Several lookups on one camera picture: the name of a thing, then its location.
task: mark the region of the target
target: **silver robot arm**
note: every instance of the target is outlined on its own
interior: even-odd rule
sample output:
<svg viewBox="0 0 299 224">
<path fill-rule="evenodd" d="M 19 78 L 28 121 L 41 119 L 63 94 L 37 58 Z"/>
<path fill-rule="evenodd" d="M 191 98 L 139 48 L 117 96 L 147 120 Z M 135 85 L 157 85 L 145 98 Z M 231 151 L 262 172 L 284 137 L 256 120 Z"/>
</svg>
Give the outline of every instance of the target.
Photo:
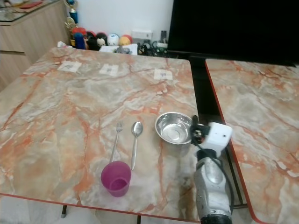
<svg viewBox="0 0 299 224">
<path fill-rule="evenodd" d="M 199 146 L 194 181 L 200 221 L 202 224 L 232 224 L 225 190 L 226 175 L 221 170 L 221 161 L 218 159 L 230 140 L 232 128 L 214 122 L 209 126 L 195 122 L 193 118 L 191 132 L 192 144 Z"/>
</svg>

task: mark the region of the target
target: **cable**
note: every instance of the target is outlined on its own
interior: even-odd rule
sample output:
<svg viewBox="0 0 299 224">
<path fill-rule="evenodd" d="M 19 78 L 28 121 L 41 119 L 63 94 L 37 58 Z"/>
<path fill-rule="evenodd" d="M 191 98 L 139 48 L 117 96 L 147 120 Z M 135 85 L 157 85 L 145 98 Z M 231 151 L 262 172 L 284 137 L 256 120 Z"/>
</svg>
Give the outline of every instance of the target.
<svg viewBox="0 0 299 224">
<path fill-rule="evenodd" d="M 235 201 L 235 196 L 234 196 L 234 191 L 233 191 L 233 186 L 228 178 L 228 175 L 227 173 L 225 172 L 225 170 L 223 169 L 222 166 L 219 165 L 219 163 L 212 157 L 210 156 L 210 153 L 202 148 L 198 143 L 197 143 L 197 140 L 195 139 L 195 137 L 192 135 L 192 141 L 193 143 L 195 144 L 195 146 L 197 146 L 199 149 L 203 150 L 207 155 L 209 155 L 209 158 L 214 162 L 216 163 L 216 165 L 219 167 L 219 169 L 221 170 L 221 172 L 223 173 L 223 175 L 225 176 L 227 182 L 228 182 L 228 188 L 229 188 L 229 191 L 230 191 L 230 200 L 231 200 L 231 205 L 230 205 L 230 212 L 231 214 L 233 214 L 233 211 L 234 211 L 234 201 Z"/>
</svg>

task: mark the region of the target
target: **stainless steel bowl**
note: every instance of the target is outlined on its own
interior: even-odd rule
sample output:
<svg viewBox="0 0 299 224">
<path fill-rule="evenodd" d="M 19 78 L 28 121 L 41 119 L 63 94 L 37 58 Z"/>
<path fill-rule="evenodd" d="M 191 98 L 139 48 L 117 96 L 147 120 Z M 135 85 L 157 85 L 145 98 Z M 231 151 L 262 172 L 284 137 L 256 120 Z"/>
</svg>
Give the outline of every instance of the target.
<svg viewBox="0 0 299 224">
<path fill-rule="evenodd" d="M 183 145 L 191 142 L 190 126 L 191 118 L 178 112 L 168 112 L 157 118 L 156 132 L 165 141 Z"/>
</svg>

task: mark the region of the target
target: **black screen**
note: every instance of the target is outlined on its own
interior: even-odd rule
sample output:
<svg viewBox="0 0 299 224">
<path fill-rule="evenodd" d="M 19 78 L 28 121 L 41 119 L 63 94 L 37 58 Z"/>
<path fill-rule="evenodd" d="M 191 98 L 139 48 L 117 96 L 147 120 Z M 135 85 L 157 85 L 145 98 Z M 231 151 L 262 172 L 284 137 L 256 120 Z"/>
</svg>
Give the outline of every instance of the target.
<svg viewBox="0 0 299 224">
<path fill-rule="evenodd" d="M 293 4 L 174 0 L 168 49 L 240 60 L 299 62 L 299 10 Z"/>
</svg>

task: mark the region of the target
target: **plastic cup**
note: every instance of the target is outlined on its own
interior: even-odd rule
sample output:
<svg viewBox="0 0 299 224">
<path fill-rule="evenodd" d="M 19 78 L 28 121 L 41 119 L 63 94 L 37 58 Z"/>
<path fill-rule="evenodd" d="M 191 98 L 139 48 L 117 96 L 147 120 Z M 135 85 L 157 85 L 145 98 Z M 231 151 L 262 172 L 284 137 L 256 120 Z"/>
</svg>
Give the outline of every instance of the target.
<svg viewBox="0 0 299 224">
<path fill-rule="evenodd" d="M 129 189 L 131 175 L 131 168 L 126 163 L 115 161 L 104 167 L 101 181 L 111 195 L 121 197 Z"/>
</svg>

